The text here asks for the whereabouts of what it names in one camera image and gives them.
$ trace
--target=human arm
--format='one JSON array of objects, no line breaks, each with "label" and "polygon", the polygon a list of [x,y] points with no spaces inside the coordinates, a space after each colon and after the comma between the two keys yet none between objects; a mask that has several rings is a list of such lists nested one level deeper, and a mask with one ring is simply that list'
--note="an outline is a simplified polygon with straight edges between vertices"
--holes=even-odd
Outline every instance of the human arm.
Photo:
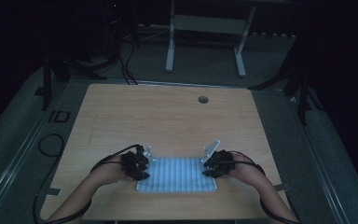
[{"label": "human arm", "polygon": [[[234,161],[246,161],[253,163],[249,158],[239,154],[232,153]],[[236,163],[235,169],[231,170],[229,175],[238,178],[241,182],[254,187],[260,195],[261,201],[267,209],[277,217],[298,222],[296,216],[286,206],[277,190],[267,179],[267,177],[256,167],[248,164]],[[278,224],[280,221],[268,217],[269,223]]]},{"label": "human arm", "polygon": [[[65,202],[48,218],[47,223],[63,217],[69,217],[82,210],[91,200],[92,196],[103,185],[118,182],[118,180],[127,179],[121,171],[121,157],[112,158],[112,163],[107,163],[93,170],[71,193]],[[83,216],[80,216],[66,223],[80,223]]]}]

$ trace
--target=gray carpet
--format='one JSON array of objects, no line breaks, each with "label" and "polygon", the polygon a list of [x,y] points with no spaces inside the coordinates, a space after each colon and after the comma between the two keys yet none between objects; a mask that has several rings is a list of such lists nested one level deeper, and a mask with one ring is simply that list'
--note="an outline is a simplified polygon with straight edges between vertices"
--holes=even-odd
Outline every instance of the gray carpet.
[{"label": "gray carpet", "polygon": [[[276,75],[293,39],[250,36],[243,53],[248,73],[245,78],[237,76],[233,52],[227,45],[217,48],[202,42],[201,47],[194,47],[194,42],[183,39],[176,45],[173,72],[166,73],[166,43],[166,36],[159,35],[142,42],[141,48],[134,51],[129,69],[137,80],[245,88]],[[123,59],[127,59],[130,49],[130,45],[123,47]],[[103,82],[124,83],[118,65],[99,73],[109,77]],[[34,196],[55,162],[55,158],[38,151],[37,143],[51,133],[67,139],[86,89],[93,82],[95,80],[75,75],[68,84],[54,82],[54,101],[47,111],[41,112],[41,98],[34,96],[34,90],[41,85],[39,71],[27,80],[0,118],[0,176],[24,147],[24,140],[29,139],[25,141],[29,150],[24,155],[24,163],[14,175],[11,187],[0,198],[0,223],[33,223]],[[294,113],[296,103],[279,91],[283,85],[284,81],[268,90],[254,91],[254,97],[282,182],[290,188],[287,195],[293,209],[304,223],[358,223],[358,176],[334,127],[325,113],[316,109],[307,112],[308,127],[301,126]],[[53,110],[70,112],[68,122],[48,122]],[[31,140],[29,132],[34,134]],[[42,144],[42,148],[51,153],[59,152],[60,146],[55,137]],[[315,150],[319,163],[315,162]],[[334,186],[342,209],[335,207],[337,202],[332,201],[331,188],[326,189],[324,185],[326,177]],[[36,213],[47,186],[48,183],[38,197]],[[344,211],[344,215],[339,214],[343,219],[337,218],[339,211]],[[266,220],[239,223],[266,223]]]}]

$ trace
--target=light blue grid mat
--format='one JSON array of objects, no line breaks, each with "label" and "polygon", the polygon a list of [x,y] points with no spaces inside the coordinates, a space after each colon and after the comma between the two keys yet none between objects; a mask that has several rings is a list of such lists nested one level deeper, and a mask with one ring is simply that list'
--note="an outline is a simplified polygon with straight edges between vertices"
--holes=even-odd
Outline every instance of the light blue grid mat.
[{"label": "light blue grid mat", "polygon": [[210,192],[217,189],[214,178],[205,176],[201,158],[156,158],[149,162],[145,180],[137,190],[149,193]]}]

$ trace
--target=table top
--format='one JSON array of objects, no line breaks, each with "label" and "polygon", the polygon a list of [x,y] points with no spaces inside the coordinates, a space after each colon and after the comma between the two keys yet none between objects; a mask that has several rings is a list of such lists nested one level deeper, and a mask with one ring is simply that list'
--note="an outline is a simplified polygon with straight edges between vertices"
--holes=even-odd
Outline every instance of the table top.
[{"label": "table top", "polygon": [[[208,98],[207,104],[199,97]],[[151,146],[154,157],[202,157],[217,150],[240,151],[260,164],[272,184],[281,184],[252,93],[246,89],[92,84],[84,98],[41,217],[48,218],[107,155],[134,144]],[[255,189],[237,179],[216,179],[217,191],[141,193],[136,182],[103,186],[84,219],[170,220],[265,217]],[[285,194],[280,192],[287,203]]]}]

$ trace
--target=dark background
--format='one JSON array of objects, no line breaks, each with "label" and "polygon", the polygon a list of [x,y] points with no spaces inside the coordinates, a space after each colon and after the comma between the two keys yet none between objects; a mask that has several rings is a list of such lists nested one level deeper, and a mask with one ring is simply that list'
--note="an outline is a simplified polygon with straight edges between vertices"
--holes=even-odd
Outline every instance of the dark background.
[{"label": "dark background", "polygon": [[[318,1],[318,7],[297,2],[300,6],[257,3],[252,32],[302,37],[302,49],[293,55],[316,62],[311,86],[358,171],[358,1]],[[169,23],[170,1],[139,4],[140,23]],[[98,48],[93,40],[103,39],[98,36],[105,25],[101,11],[103,1],[0,0],[0,114],[41,67],[46,39],[73,58],[88,59]]]}]

